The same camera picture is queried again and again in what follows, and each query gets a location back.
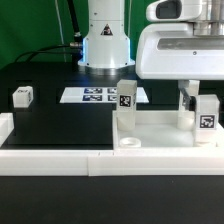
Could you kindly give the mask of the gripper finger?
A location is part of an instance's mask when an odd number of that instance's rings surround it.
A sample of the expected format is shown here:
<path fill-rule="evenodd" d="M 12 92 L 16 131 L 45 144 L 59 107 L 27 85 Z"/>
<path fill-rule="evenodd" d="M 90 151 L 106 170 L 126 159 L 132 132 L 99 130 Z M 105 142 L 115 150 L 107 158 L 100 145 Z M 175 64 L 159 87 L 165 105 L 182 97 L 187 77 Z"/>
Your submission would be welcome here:
<path fill-rule="evenodd" d="M 179 80 L 178 89 L 180 91 L 179 108 L 183 110 L 192 110 L 194 108 L 193 100 L 188 93 L 189 80 Z"/>

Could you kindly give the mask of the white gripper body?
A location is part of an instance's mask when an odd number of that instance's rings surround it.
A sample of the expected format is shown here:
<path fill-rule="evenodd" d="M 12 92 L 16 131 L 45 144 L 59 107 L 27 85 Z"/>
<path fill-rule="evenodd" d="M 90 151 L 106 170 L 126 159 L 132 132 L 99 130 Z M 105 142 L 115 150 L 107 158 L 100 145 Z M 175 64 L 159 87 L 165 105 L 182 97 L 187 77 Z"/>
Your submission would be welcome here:
<path fill-rule="evenodd" d="M 146 18 L 136 53 L 140 78 L 224 80 L 224 0 L 157 0 Z"/>

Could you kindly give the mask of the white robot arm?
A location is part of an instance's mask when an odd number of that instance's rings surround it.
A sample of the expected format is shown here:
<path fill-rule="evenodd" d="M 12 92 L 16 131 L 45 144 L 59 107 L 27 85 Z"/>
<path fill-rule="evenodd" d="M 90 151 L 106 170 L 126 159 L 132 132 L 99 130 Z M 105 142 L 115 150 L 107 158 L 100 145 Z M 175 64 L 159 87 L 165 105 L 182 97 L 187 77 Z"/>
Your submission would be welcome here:
<path fill-rule="evenodd" d="M 192 80 L 224 80 L 224 0 L 157 0 L 146 9 L 136 59 L 124 34 L 119 0 L 89 0 L 89 32 L 79 64 L 103 73 L 133 65 L 146 79 L 176 80 L 185 102 L 215 109 L 212 95 L 189 92 Z"/>

